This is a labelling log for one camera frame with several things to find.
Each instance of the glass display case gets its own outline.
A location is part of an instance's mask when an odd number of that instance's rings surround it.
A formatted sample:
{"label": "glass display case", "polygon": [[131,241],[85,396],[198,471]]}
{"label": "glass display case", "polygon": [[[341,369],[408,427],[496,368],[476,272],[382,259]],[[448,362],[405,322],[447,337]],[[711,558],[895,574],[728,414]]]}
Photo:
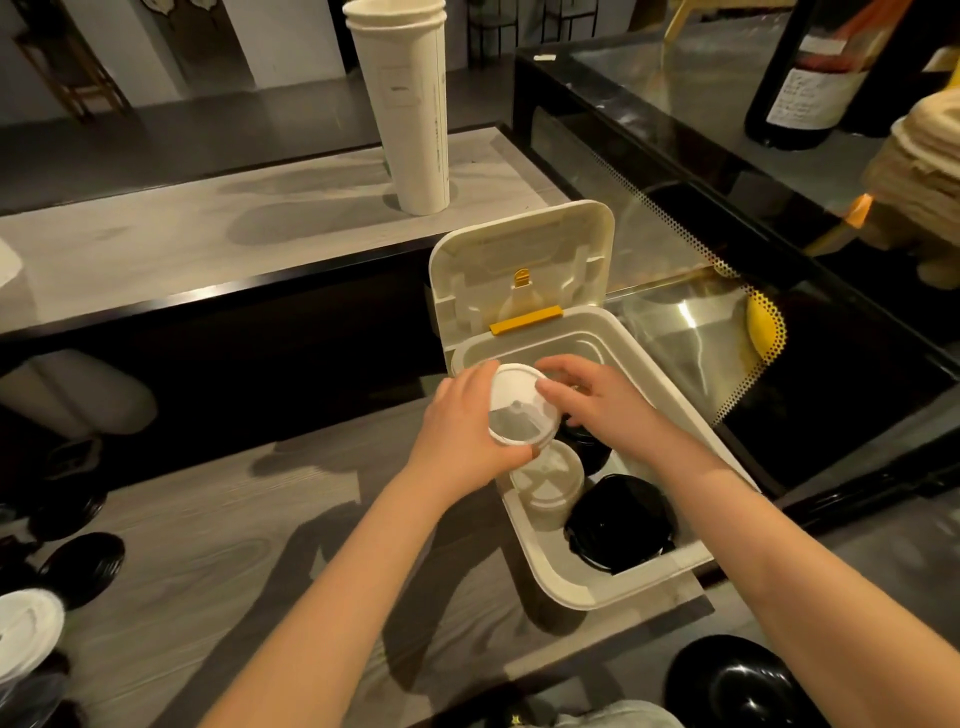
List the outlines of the glass display case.
{"label": "glass display case", "polygon": [[843,222],[882,140],[743,133],[783,19],[521,52],[513,126],[567,194],[612,208],[608,309],[815,527],[955,483],[960,291]]}

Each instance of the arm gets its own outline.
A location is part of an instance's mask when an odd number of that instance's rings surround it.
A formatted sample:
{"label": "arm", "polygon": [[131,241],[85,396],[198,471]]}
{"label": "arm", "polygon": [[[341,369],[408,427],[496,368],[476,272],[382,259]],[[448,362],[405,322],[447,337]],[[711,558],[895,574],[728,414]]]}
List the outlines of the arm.
{"label": "arm", "polygon": [[834,728],[952,725],[960,654],[804,533],[616,370],[572,355],[540,393],[642,460],[709,548]]}
{"label": "arm", "polygon": [[373,643],[440,516],[534,453],[487,431],[497,362],[445,379],[406,467],[260,647],[201,728],[339,726]]}

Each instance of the storage bin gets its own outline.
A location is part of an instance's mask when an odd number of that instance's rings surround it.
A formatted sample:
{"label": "storage bin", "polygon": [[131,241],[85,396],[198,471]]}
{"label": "storage bin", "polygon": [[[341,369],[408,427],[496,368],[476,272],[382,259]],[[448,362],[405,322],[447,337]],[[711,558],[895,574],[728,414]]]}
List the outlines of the storage bin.
{"label": "storage bin", "polygon": [[[430,280],[449,371],[456,375],[491,358],[533,365],[557,353],[576,353],[609,364],[660,412],[754,485],[680,390],[630,332],[601,307],[612,242],[612,213],[593,200],[446,235],[430,256]],[[660,486],[652,469],[617,452],[588,479],[588,486],[609,473],[634,474]],[[535,529],[508,475],[497,479],[497,488],[538,584],[571,609],[607,606],[712,558],[675,508],[676,548],[611,575],[573,554],[562,527]]]}

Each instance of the forearm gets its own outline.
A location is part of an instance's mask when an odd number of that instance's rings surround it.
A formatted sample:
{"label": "forearm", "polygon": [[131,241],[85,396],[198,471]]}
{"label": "forearm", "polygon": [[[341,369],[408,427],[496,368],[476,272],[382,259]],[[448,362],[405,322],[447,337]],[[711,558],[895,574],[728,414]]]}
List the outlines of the forearm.
{"label": "forearm", "polygon": [[415,476],[387,485],[202,728],[337,726],[377,635],[444,506]]}
{"label": "forearm", "polygon": [[637,449],[836,728],[955,719],[960,655],[673,425]]}

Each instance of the hand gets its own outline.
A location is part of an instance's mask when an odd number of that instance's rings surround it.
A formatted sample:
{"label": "hand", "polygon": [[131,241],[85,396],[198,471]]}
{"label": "hand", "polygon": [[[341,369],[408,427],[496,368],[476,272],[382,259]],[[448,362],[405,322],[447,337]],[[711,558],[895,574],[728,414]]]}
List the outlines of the hand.
{"label": "hand", "polygon": [[444,510],[536,455],[533,446],[500,445],[490,436],[490,387],[499,365],[486,361],[447,377],[423,415],[404,471]]}
{"label": "hand", "polygon": [[543,398],[568,412],[570,425],[583,425],[615,450],[646,459],[642,452],[645,435],[654,428],[669,426],[669,421],[613,367],[574,354],[546,356],[536,367],[555,377],[537,382]]}

